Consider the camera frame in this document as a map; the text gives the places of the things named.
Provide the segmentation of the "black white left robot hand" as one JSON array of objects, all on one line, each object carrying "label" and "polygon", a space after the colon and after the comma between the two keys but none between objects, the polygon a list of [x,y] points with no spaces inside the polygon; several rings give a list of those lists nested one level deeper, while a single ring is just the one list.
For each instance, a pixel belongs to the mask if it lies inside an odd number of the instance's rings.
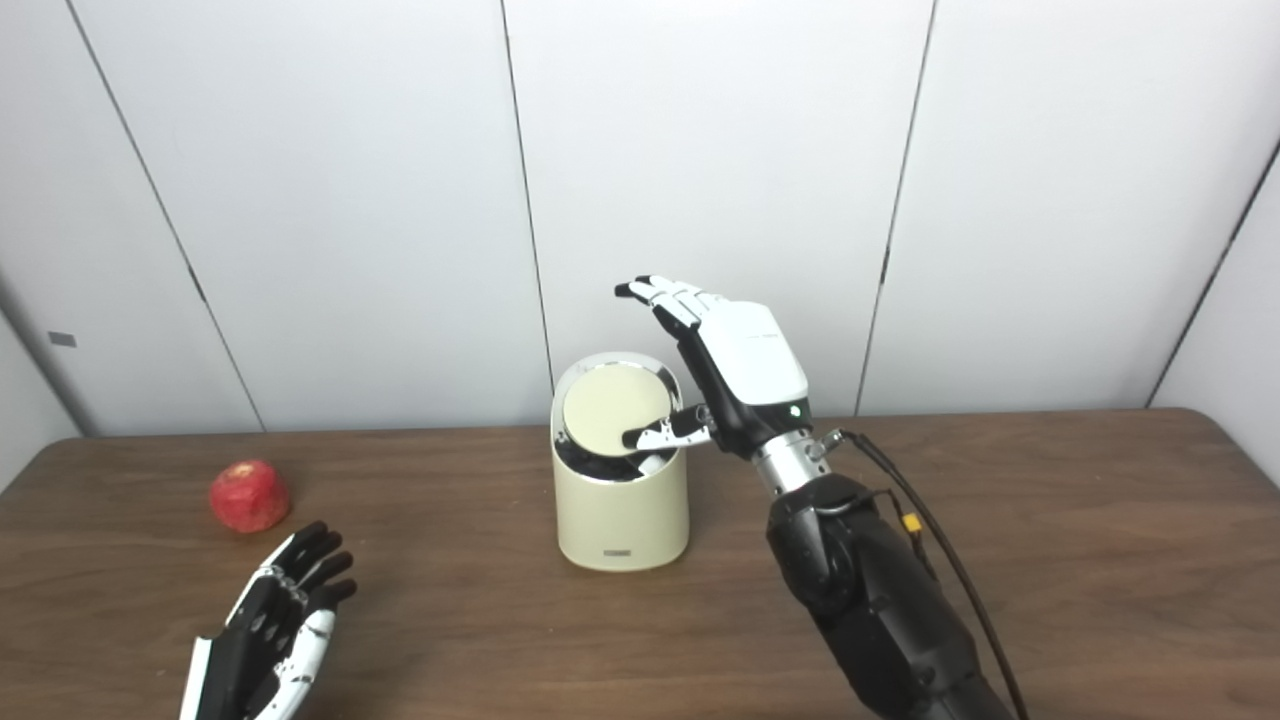
[{"label": "black white left robot hand", "polygon": [[195,641],[182,719],[292,719],[332,642],[338,606],[357,591],[340,533],[315,521],[251,573],[214,637]]}]

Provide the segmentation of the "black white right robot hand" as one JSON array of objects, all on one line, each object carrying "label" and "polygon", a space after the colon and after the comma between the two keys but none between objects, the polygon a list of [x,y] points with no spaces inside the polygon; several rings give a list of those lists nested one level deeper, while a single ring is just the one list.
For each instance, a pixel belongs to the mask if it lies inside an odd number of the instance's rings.
[{"label": "black white right robot hand", "polygon": [[627,451],[712,441],[721,451],[749,460],[777,437],[812,429],[806,375],[765,305],[728,300],[660,275],[617,284],[614,295],[652,310],[676,340],[703,396],[696,407],[623,432]]}]

